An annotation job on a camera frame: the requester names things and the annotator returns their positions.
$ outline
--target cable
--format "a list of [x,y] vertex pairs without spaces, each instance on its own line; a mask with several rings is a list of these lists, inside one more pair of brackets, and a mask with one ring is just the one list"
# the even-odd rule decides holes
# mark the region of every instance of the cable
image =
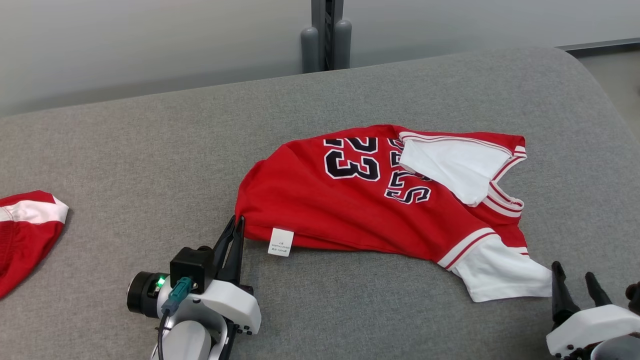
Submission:
[[164,310],[162,319],[160,320],[160,327],[158,328],[158,360],[164,360],[164,354],[162,351],[162,333],[164,332],[164,326],[166,325],[166,318],[169,317],[169,310]]
[[196,287],[195,283],[189,277],[181,277],[180,280],[175,283],[175,286],[169,293],[169,297],[160,307],[162,311],[162,319],[160,320],[160,327],[158,328],[158,360],[164,360],[164,354],[162,351],[162,334],[164,326],[166,325],[166,319],[175,314],[180,303],[187,297],[187,295],[189,295],[191,290]]

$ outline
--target printed number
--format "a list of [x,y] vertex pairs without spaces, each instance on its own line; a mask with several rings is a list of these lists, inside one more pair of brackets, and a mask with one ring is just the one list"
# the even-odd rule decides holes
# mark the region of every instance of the printed number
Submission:
[[[356,152],[373,154],[378,151],[378,139],[376,138],[366,138],[366,142],[358,138],[347,138],[345,140]],[[342,139],[326,139],[324,145],[344,148]],[[347,179],[350,177],[359,177],[367,181],[380,179],[380,165],[374,158],[361,156],[360,162],[346,160],[347,164],[343,166],[340,166],[341,161],[345,161],[343,150],[332,149],[324,155],[324,169],[334,179]]]
[[391,167],[400,166],[400,156],[401,153],[397,151],[389,152],[389,162],[391,163]]
[[404,188],[404,181],[402,180],[402,178],[406,176],[418,177],[419,179],[424,181],[431,180],[428,177],[416,175],[409,171],[396,170],[391,173],[391,179],[389,179],[389,186],[385,192],[385,196],[391,199],[398,200],[403,204],[411,204],[412,202],[418,203],[429,200],[431,189],[426,186],[415,186],[408,189],[404,193],[404,195],[402,195]]
[[389,145],[395,147],[396,149],[402,151],[404,149],[404,143],[400,139],[387,139],[389,140]]

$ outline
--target floor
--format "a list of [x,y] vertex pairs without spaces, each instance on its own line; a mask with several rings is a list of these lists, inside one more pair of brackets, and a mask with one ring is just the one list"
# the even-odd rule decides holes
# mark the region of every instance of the floor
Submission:
[[640,51],[576,56],[640,140]]

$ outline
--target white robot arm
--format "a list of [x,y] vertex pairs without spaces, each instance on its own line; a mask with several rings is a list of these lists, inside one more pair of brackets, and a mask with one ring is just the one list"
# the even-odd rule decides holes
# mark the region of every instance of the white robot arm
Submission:
[[[151,359],[227,360],[236,334],[259,332],[262,317],[253,288],[239,283],[243,233],[244,219],[236,224],[232,217],[213,249],[185,247],[171,261],[171,274],[140,272],[134,277],[127,291],[129,310],[164,319],[159,328],[162,354],[156,345]],[[163,304],[184,278],[192,290],[169,313]]]
[[547,335],[552,355],[566,360],[640,360],[640,291],[627,289],[629,309],[611,303],[593,273],[585,276],[592,309],[580,310],[564,284],[559,262],[552,265],[552,309],[554,327]]

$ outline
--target white sleeve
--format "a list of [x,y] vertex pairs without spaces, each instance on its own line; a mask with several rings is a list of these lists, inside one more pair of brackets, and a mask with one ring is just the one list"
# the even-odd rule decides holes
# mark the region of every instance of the white sleeve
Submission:
[[551,296],[551,271],[499,238],[483,241],[451,271],[465,282],[474,302]]
[[465,138],[405,140],[400,164],[446,186],[462,203],[477,206],[487,196],[489,182],[510,158],[504,149]]

